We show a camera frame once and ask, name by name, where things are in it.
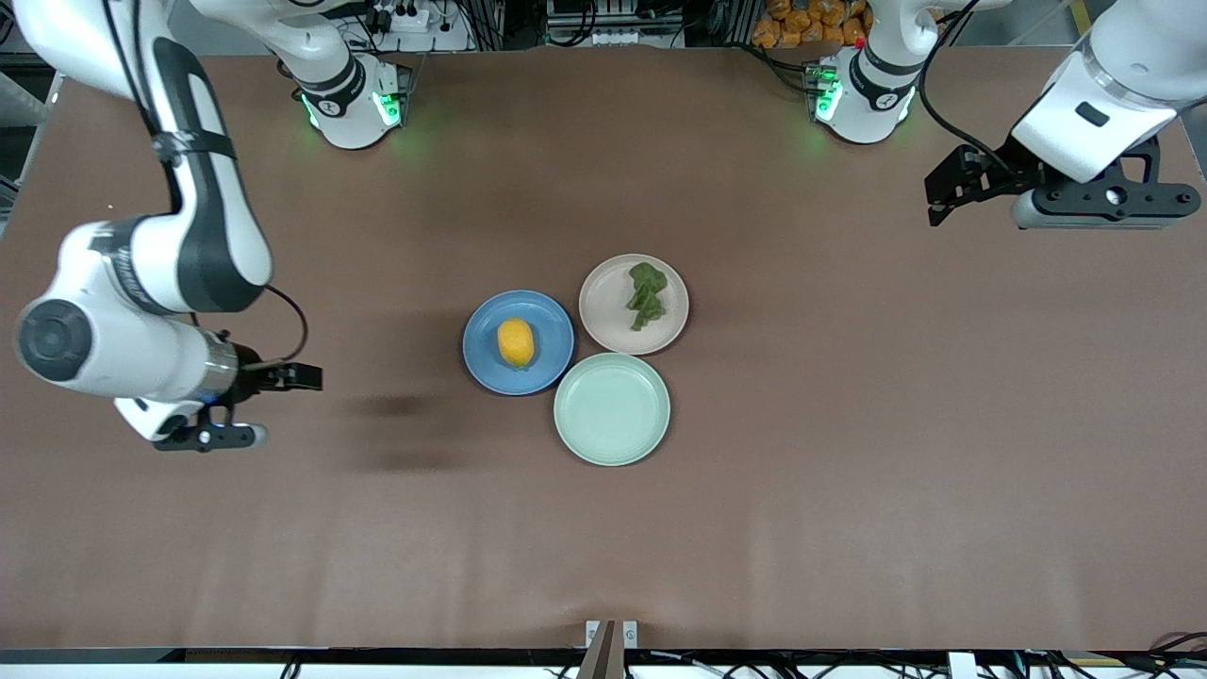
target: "table surface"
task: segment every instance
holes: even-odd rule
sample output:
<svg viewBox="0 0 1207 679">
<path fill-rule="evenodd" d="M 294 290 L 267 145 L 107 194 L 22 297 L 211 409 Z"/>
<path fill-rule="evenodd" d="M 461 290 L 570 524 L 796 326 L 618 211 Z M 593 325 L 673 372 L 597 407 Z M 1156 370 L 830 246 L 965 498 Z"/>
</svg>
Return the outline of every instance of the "table surface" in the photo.
<svg viewBox="0 0 1207 679">
<path fill-rule="evenodd" d="M 1060 51 L 952 48 L 933 100 L 996 141 Z M 1207 211 L 1156 233 L 926 222 L 955 139 L 812 127 L 733 52 L 441 55 L 409 127 L 327 146 L 270 58 L 206 62 L 326 391 L 260 397 L 253 452 L 157 453 L 0 352 L 0 644 L 1147 648 L 1207 627 Z M 2 326 L 62 236 L 167 207 L 132 105 L 68 86 L 0 242 Z M 1165 178 L 1200 183 L 1180 128 Z M 486 393 L 473 309 L 577 321 L 622 252 L 692 317 L 649 357 L 674 418 L 589 467 L 553 393 Z M 273 297 L 203 316 L 264 356 Z M 600 352 L 579 332 L 578 357 Z"/>
</svg>

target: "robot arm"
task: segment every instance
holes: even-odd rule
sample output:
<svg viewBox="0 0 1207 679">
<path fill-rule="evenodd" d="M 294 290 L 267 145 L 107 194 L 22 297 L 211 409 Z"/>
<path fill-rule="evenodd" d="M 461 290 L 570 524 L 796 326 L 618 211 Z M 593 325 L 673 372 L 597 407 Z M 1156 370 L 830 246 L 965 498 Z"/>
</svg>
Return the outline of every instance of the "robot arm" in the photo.
<svg viewBox="0 0 1207 679">
<path fill-rule="evenodd" d="M 1137 40 L 1137 27 L 1160 40 Z M 1161 228 L 1199 209 L 1199 192 L 1160 183 L 1155 134 L 1207 98 L 1207 4 L 1119 0 L 1049 78 L 992 153 L 961 145 L 926 178 L 931 224 L 955 207 L 1019 194 L 1024 228 Z M 1129 177 L 1121 158 L 1138 158 Z"/>
<path fill-rule="evenodd" d="M 352 54 L 321 12 L 351 0 L 192 0 L 203 16 L 250 33 L 302 89 L 310 123 L 340 148 L 363 148 L 402 124 L 410 70 Z"/>
<path fill-rule="evenodd" d="M 887 137 L 905 119 L 922 63 L 939 40 L 931 7 L 962 10 L 969 0 L 869 0 L 875 24 L 861 47 L 842 47 L 822 60 L 838 76 L 811 111 L 822 124 L 856 144 Z M 1010 0 L 980 0 L 974 11 Z"/>
<path fill-rule="evenodd" d="M 261 367 L 255 352 L 223 334 L 170 317 L 243 310 L 272 276 L 205 71 L 173 40 L 157 0 L 22 0 L 16 10 L 30 45 L 52 65 L 135 101 L 173 204 L 169 213 L 92 222 L 68 234 L 49 288 L 21 314 L 22 362 L 47 382 L 115 399 L 158 447 L 262 444 L 263 428 L 226 422 L 222 431 L 209 408 L 225 406 L 229 416 L 260 391 L 321 388 L 321 373 Z"/>
</svg>

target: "green vegetable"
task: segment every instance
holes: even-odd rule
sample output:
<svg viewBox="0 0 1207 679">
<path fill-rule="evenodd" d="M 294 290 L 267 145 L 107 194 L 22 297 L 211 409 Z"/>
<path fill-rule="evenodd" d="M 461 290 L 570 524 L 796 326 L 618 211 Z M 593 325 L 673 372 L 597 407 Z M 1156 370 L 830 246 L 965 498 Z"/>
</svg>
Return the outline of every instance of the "green vegetable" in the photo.
<svg viewBox="0 0 1207 679">
<path fill-rule="evenodd" d="M 625 308 L 637 311 L 632 329 L 641 329 L 647 322 L 658 320 L 665 312 L 658 293 L 666 287 L 666 274 L 648 262 L 641 262 L 629 269 L 629 275 L 632 277 L 634 293 Z"/>
</svg>

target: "black bracket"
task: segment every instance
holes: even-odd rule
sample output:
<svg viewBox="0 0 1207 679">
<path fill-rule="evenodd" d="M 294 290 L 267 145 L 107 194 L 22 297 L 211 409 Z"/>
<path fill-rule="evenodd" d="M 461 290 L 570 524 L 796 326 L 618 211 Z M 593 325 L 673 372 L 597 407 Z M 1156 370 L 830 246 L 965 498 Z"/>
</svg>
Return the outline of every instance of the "black bracket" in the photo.
<svg viewBox="0 0 1207 679">
<path fill-rule="evenodd" d="M 154 150 L 161 163 L 173 166 L 180 164 L 180 156 L 185 153 L 218 153 L 229 158 L 238 157 L 229 136 L 205 130 L 161 131 L 151 137 L 151 148 Z"/>
<path fill-rule="evenodd" d="M 1156 136 L 1129 148 L 1085 183 L 1048 166 L 1013 136 L 996 153 L 1005 168 L 962 144 L 927 175 L 931 226 L 939 226 L 960 205 L 1032 188 L 1032 206 L 1055 227 L 1160 228 L 1194 213 L 1201 203 L 1193 186 L 1158 181 L 1161 148 Z M 1127 158 L 1144 163 L 1141 180 L 1124 174 Z"/>
<path fill-rule="evenodd" d="M 229 449 L 250 449 L 256 444 L 262 444 L 267 435 L 263 427 L 234 425 L 235 405 L 261 392 L 292 392 L 293 390 L 321 392 L 322 369 L 297 363 L 256 370 L 240 369 L 231 390 L 214 404 L 203 408 L 197 414 L 196 423 L 177 427 L 167 439 L 156 441 L 154 449 L 164 452 L 208 453 Z M 222 423 L 212 421 L 210 410 L 214 408 L 226 409 L 226 418 Z"/>
</svg>

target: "yellow fruit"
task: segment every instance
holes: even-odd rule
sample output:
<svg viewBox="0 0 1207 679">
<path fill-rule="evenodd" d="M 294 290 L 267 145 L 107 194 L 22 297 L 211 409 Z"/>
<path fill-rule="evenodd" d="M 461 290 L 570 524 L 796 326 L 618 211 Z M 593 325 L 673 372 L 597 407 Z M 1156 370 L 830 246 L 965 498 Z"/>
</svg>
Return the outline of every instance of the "yellow fruit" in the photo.
<svg viewBox="0 0 1207 679">
<path fill-rule="evenodd" d="M 509 317 L 498 326 L 498 353 L 515 368 L 524 368 L 532 361 L 536 345 L 532 327 L 523 318 Z"/>
</svg>

